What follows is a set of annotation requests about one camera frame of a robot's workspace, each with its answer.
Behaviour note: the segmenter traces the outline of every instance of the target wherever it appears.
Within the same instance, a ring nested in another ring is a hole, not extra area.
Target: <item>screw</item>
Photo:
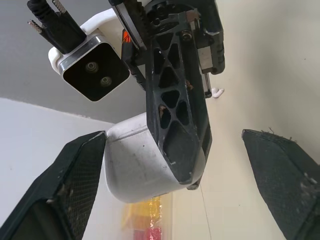
[[[101,87],[109,87],[112,84],[112,79],[109,76],[105,76],[100,80]]]
[[[91,61],[87,65],[85,65],[85,70],[90,74],[94,74],[98,72],[99,65],[95,61]]]
[[[190,41],[192,39],[192,34],[190,31],[185,30],[181,32],[183,41]]]

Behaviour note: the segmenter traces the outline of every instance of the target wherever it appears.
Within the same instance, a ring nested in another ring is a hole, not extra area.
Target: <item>metal rod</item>
[[[28,24],[35,29],[38,34],[42,33],[42,28],[33,20],[28,21]]]
[[[64,14],[67,10],[62,5],[62,3],[59,0],[52,0],[53,5],[59,10],[60,13]]]

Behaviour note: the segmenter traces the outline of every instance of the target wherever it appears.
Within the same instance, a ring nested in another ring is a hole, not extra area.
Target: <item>black bracket with triangular cutouts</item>
[[[151,39],[146,61],[147,125],[182,185],[202,175],[212,142],[198,51],[186,12]]]

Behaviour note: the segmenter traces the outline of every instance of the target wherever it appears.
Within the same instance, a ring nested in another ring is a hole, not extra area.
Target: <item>white wall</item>
[[[64,145],[112,124],[0,98],[0,226],[34,179]],[[108,192],[103,175],[84,240],[116,239],[123,204]]]

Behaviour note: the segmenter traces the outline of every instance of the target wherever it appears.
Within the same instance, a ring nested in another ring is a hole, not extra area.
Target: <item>white plastic object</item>
[[[188,187],[171,172],[147,127],[146,113],[114,125],[106,135],[105,179],[118,200],[136,203]]]
[[[223,88],[213,87],[211,92],[212,92],[212,97],[214,99],[217,99],[225,92],[225,90]]]

